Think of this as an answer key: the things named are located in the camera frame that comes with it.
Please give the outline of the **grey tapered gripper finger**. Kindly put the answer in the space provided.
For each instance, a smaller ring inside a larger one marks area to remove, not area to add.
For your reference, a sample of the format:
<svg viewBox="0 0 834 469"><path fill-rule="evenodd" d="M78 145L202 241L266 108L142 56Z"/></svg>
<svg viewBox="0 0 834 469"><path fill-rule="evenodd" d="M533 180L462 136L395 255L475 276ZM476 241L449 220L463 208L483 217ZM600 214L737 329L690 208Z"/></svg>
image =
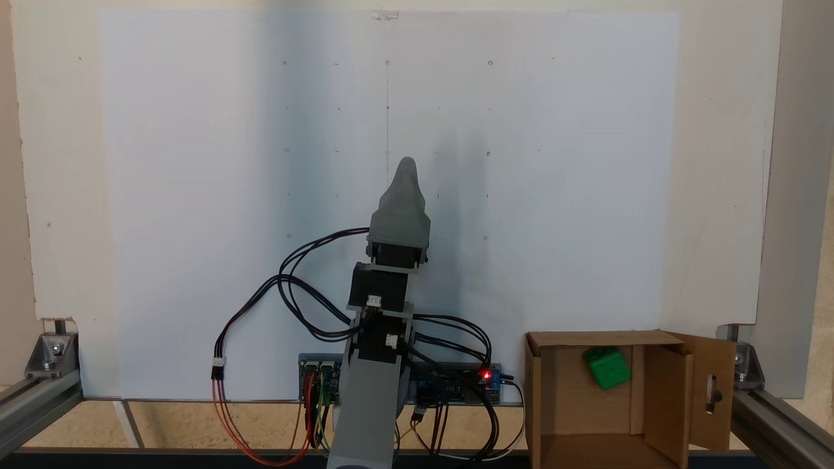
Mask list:
<svg viewBox="0 0 834 469"><path fill-rule="evenodd" d="M425 197L419 185L419 172L414 158L404 157L381 198L372 222L426 221Z"/></svg>

